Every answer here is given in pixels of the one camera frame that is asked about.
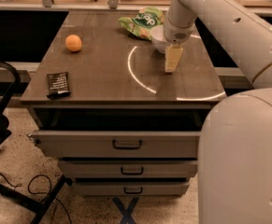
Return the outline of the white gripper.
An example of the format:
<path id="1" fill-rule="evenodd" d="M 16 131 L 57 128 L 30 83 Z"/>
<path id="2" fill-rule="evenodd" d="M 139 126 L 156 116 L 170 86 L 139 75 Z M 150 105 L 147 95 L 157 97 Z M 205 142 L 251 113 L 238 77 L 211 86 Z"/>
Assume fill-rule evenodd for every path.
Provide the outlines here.
<path id="1" fill-rule="evenodd" d="M 178 43 L 165 48 L 165 71 L 167 73 L 173 73 L 176 70 L 183 53 L 183 47 L 180 44 L 189 39 L 194 30 L 194 22 L 195 18 L 165 18 L 164 35 L 166 41 Z"/>

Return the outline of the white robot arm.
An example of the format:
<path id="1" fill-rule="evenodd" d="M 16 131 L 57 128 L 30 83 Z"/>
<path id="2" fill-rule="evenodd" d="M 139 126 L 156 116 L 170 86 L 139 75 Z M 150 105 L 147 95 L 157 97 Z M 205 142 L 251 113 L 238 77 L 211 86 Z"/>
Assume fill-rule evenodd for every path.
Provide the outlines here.
<path id="1" fill-rule="evenodd" d="M 233 0 L 172 0 L 166 36 L 199 19 L 252 88 L 208 113 L 198 145 L 200 224 L 272 224 L 272 25 Z"/>

